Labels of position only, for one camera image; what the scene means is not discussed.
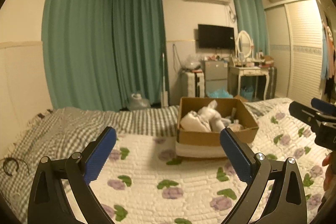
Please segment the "person's right hand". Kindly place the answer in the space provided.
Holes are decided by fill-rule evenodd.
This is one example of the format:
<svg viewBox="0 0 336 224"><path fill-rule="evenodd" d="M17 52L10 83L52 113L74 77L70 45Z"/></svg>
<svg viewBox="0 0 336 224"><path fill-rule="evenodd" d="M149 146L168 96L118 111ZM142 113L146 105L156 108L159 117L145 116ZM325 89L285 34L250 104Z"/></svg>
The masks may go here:
<svg viewBox="0 0 336 224"><path fill-rule="evenodd" d="M327 166L327 170L325 172L325 180L323 182L323 189L327 191L330 187L331 180L334 177L332 168L331 168L331 160L333 158L334 152L329 153L325 159L323 159L322 166Z"/></svg>

